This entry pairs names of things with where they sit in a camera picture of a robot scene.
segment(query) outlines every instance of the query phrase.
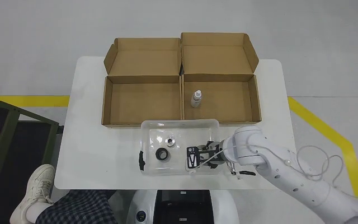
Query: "box lid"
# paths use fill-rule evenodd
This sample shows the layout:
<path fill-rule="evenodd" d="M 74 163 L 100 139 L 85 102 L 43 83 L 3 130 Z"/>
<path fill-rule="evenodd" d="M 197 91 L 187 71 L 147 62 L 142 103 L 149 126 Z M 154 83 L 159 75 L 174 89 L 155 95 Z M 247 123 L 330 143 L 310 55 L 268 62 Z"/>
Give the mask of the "box lid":
<path fill-rule="evenodd" d="M 179 38 L 116 38 L 104 64 L 109 76 L 178 76 Z"/>
<path fill-rule="evenodd" d="M 253 74 L 258 57 L 247 34 L 183 32 L 185 74 Z"/>

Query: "black panel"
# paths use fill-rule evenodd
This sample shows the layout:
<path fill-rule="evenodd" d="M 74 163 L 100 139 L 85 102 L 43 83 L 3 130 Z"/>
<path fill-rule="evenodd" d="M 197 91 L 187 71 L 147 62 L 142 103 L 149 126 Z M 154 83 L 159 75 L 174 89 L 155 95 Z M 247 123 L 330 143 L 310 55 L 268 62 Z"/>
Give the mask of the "black panel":
<path fill-rule="evenodd" d="M 214 224 L 209 190 L 158 190 L 155 224 Z"/>
<path fill-rule="evenodd" d="M 51 125 L 18 122 L 0 172 L 0 223 L 9 223 L 13 210 L 25 196 L 32 172 L 41 165 Z"/>
<path fill-rule="evenodd" d="M 1 133 L 2 127 L 4 126 L 8 112 L 9 111 L 7 109 L 0 108 L 0 133 Z"/>

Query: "cardboard box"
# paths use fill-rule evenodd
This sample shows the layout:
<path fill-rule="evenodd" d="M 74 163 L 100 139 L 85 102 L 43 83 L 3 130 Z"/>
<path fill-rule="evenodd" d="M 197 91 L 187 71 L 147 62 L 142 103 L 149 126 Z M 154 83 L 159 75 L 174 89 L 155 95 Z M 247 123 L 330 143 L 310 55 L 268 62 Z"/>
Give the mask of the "cardboard box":
<path fill-rule="evenodd" d="M 256 76 L 258 57 L 247 34 L 182 33 L 184 119 L 214 118 L 220 123 L 261 121 Z M 192 94 L 201 90 L 197 108 Z"/>
<path fill-rule="evenodd" d="M 179 38 L 117 38 L 104 64 L 104 126 L 182 119 Z"/>

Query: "white table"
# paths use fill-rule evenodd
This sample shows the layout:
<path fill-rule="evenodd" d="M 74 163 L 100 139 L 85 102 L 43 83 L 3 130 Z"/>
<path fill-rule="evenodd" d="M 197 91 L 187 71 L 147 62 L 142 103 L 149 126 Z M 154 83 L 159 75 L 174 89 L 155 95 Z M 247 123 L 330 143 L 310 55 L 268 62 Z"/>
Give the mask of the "white table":
<path fill-rule="evenodd" d="M 260 176 L 146 176 L 139 170 L 140 128 L 101 125 L 104 57 L 79 58 L 74 74 L 55 186 L 59 189 L 276 189 Z M 262 128 L 273 142 L 295 151 L 281 63 L 260 60 L 255 71 Z M 236 127 L 220 127 L 220 138 Z"/>

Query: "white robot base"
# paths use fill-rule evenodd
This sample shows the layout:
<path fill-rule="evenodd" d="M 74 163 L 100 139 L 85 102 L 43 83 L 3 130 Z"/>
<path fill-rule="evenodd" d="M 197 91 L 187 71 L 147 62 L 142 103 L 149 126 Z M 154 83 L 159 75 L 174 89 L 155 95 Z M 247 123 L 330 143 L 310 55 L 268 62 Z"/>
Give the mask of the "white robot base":
<path fill-rule="evenodd" d="M 126 223 L 239 224 L 239 216 L 228 190 L 138 190 Z"/>

